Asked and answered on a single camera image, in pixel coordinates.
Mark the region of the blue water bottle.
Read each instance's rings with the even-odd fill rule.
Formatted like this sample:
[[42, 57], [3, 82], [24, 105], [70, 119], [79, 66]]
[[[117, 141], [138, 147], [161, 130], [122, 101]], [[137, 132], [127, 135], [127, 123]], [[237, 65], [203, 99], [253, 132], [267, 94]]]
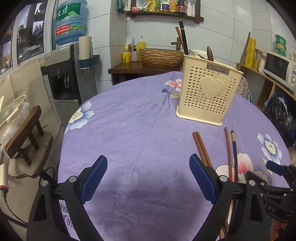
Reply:
[[85, 17], [88, 2], [65, 1], [57, 6], [54, 43], [62, 46], [78, 42], [85, 36]]

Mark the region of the water dispenser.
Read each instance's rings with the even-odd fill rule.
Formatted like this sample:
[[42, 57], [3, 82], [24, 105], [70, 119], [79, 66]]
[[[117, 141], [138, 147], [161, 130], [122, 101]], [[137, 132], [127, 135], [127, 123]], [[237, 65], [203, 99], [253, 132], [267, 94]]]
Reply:
[[77, 42], [46, 54], [44, 66], [58, 117], [65, 128], [74, 112], [97, 94], [94, 67], [80, 69]]

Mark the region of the black plastic bag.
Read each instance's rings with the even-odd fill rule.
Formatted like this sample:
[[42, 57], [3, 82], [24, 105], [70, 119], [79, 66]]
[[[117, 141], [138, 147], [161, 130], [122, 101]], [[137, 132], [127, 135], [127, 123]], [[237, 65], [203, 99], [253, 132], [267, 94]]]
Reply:
[[289, 148], [295, 145], [295, 100], [279, 89], [264, 104], [263, 113], [273, 123]]

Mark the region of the wooden shelf unit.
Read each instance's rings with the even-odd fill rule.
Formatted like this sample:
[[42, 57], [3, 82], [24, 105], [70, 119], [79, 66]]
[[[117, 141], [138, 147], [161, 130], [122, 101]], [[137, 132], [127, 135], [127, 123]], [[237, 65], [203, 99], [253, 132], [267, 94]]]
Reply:
[[241, 64], [240, 71], [244, 73], [249, 86], [249, 91], [252, 96], [252, 103], [259, 108], [262, 112], [265, 110], [265, 102], [269, 100], [274, 92], [281, 89], [290, 98], [295, 101], [295, 96], [281, 86], [278, 82], [272, 78], [264, 75], [257, 70], [249, 68]]

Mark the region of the floral cloth covered chair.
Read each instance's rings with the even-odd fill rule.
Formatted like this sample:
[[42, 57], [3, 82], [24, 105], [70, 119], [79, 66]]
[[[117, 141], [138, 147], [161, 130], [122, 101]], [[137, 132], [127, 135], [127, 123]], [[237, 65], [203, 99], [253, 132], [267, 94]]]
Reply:
[[240, 94], [242, 97], [244, 97], [245, 99], [248, 99], [249, 86], [244, 76], [241, 76], [241, 80], [236, 92]]

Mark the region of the yellow mug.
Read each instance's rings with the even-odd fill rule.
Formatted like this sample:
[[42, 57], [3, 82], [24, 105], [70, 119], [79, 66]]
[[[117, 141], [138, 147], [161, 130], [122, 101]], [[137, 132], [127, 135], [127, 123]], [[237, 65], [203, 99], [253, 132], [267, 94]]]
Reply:
[[123, 63], [131, 63], [131, 61], [132, 61], [132, 53], [131, 52], [123, 52], [121, 56], [122, 56]]

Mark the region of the beige plastic utensil holder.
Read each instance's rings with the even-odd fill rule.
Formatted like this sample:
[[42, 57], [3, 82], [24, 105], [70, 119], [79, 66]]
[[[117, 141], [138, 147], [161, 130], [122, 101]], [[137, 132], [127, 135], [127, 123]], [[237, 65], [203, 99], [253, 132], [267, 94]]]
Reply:
[[221, 126], [242, 75], [229, 65], [185, 55], [176, 116]]

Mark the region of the wall shelf with bottles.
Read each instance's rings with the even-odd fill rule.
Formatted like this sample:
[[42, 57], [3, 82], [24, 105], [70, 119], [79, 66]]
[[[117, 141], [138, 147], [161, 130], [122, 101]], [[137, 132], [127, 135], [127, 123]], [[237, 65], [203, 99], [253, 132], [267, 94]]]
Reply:
[[202, 23], [201, 1], [116, 1], [117, 11], [130, 18], [136, 16], [169, 16]]

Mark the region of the brown white rice cooker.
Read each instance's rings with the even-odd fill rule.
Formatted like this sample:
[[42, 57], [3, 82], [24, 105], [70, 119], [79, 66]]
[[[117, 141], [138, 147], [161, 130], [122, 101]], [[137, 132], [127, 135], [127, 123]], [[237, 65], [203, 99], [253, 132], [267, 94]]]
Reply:
[[207, 52], [206, 51], [203, 51], [203, 50], [198, 50], [198, 49], [191, 49], [189, 50], [189, 55], [190, 56], [203, 56], [204, 58], [207, 59]]

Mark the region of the bronze faucet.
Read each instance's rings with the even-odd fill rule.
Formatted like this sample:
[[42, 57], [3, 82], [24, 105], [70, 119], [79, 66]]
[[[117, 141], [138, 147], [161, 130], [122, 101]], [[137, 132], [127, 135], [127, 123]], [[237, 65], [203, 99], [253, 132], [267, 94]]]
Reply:
[[181, 50], [181, 45], [180, 45], [180, 42], [179, 42], [179, 38], [178, 37], [177, 37], [177, 39], [176, 39], [175, 42], [171, 42], [171, 45], [175, 45], [177, 51], [180, 51]]

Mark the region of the small wooden stool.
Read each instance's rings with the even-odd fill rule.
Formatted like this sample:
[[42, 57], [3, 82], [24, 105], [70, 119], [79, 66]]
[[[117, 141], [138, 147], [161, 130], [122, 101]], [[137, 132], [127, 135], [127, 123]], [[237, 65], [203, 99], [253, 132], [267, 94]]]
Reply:
[[6, 154], [10, 159], [12, 159], [15, 156], [15, 154], [18, 153], [24, 159], [27, 165], [30, 166], [32, 164], [32, 161], [30, 160], [30, 158], [22, 149], [22, 145], [24, 144], [25, 140], [29, 138], [35, 150], [38, 150], [40, 148], [32, 131], [34, 127], [36, 127], [39, 132], [39, 135], [41, 137], [44, 136], [44, 131], [39, 121], [41, 113], [42, 113], [41, 107], [39, 105], [34, 106], [30, 111], [28, 117], [20, 126], [20, 128], [16, 131], [16, 133], [12, 136], [12, 138], [8, 141], [8, 143], [4, 146], [4, 151], [6, 152]]

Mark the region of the yellow soap bottle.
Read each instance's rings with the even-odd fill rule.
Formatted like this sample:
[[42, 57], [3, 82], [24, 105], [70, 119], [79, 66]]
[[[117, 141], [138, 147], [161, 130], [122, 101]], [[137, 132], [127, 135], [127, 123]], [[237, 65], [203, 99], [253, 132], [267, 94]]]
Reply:
[[137, 54], [139, 55], [140, 49], [146, 48], [146, 42], [144, 41], [144, 37], [141, 36], [140, 41], [136, 45]]

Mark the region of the green stacked bowls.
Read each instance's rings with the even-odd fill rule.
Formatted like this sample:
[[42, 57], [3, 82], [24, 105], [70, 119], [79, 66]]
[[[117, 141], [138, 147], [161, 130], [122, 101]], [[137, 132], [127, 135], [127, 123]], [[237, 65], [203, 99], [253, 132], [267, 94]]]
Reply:
[[286, 51], [287, 51], [287, 41], [284, 37], [276, 34], [275, 35], [275, 48], [274, 51], [281, 56], [286, 57]]

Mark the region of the paper cup stack holder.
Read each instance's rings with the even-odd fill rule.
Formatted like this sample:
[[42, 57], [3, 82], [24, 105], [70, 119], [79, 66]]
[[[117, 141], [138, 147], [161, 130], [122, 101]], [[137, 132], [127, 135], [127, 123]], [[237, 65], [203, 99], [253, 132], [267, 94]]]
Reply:
[[91, 36], [79, 37], [78, 46], [79, 46], [78, 59], [79, 59], [79, 67], [81, 70], [88, 69], [99, 62], [100, 56], [93, 55], [92, 53], [93, 47], [92, 47]]

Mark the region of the dark wooden spoon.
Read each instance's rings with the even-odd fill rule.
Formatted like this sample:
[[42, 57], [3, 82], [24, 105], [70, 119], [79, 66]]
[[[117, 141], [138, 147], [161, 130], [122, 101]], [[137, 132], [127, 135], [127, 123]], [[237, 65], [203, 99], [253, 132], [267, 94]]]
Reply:
[[209, 46], [207, 47], [207, 58], [209, 61], [214, 61], [213, 52]]

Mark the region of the woven basin sink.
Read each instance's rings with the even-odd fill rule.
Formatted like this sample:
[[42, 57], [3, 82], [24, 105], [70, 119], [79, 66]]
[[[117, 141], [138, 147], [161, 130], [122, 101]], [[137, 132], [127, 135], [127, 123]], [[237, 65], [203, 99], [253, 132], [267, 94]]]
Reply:
[[140, 49], [139, 57], [143, 64], [164, 68], [180, 67], [184, 61], [184, 53], [162, 49]]

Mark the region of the purple floral tablecloth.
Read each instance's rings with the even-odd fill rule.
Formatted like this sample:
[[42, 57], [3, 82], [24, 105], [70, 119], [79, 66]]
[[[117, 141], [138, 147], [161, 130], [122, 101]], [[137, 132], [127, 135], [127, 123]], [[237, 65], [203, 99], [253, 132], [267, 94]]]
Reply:
[[255, 172], [272, 186], [287, 187], [265, 163], [288, 165], [290, 156], [269, 119], [239, 94], [222, 126], [176, 116], [171, 72], [123, 82], [86, 101], [65, 130], [59, 182], [79, 175], [101, 155], [107, 171], [85, 209], [104, 240], [192, 240], [208, 202], [189, 167], [199, 132], [214, 169], [228, 171], [225, 130], [236, 137], [239, 177]]

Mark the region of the dark wooden sink table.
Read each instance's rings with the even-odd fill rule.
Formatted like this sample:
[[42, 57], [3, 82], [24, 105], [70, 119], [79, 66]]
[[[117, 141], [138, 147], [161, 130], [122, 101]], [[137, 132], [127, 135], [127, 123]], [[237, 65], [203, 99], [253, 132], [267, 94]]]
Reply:
[[108, 73], [111, 75], [112, 84], [117, 85], [119, 83], [146, 77], [164, 74], [173, 71], [182, 71], [182, 65], [177, 67], [159, 67], [159, 66], [149, 66], [142, 62], [131, 62], [131, 63], [120, 63], [112, 68], [108, 69]]

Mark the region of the yellow tall box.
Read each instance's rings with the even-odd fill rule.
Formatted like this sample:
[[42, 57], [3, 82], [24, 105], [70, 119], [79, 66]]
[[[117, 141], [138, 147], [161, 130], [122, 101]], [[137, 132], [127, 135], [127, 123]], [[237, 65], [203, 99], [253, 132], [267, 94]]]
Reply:
[[252, 68], [253, 66], [255, 49], [256, 49], [256, 39], [254, 39], [253, 37], [250, 37], [247, 45], [245, 63], [244, 63], [247, 67]]

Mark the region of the black chopstick gold band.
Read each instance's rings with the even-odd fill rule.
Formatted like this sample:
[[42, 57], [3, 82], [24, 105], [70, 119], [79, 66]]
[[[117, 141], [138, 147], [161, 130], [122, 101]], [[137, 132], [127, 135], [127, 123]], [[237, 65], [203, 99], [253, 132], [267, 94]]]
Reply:
[[[235, 133], [234, 131], [230, 132], [231, 135], [231, 141], [232, 141], [232, 150], [233, 150], [233, 156], [232, 157], [232, 181], [231, 182], [238, 182], [238, 160], [237, 160], [237, 147], [236, 147], [236, 141], [235, 141]], [[235, 209], [237, 205], [237, 199], [231, 200], [230, 207], [229, 207], [229, 217], [230, 220], [232, 220]]]

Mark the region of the white microwave oven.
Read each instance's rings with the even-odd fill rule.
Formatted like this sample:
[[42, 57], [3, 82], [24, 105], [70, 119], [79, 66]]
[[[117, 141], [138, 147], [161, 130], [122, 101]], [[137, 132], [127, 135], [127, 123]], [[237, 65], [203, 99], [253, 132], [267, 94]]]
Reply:
[[295, 62], [274, 52], [267, 52], [263, 72], [283, 85], [295, 91]]

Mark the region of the black chopstick group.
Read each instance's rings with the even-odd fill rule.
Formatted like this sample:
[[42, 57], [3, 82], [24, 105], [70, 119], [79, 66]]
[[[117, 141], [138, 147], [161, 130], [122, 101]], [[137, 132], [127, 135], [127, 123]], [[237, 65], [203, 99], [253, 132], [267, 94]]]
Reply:
[[187, 40], [186, 40], [186, 34], [185, 34], [185, 29], [184, 29], [184, 23], [183, 23], [183, 21], [181, 21], [181, 20], [179, 21], [179, 26], [180, 26], [181, 35], [182, 35], [184, 53], [185, 53], [185, 55], [189, 55], [188, 45], [187, 45]]

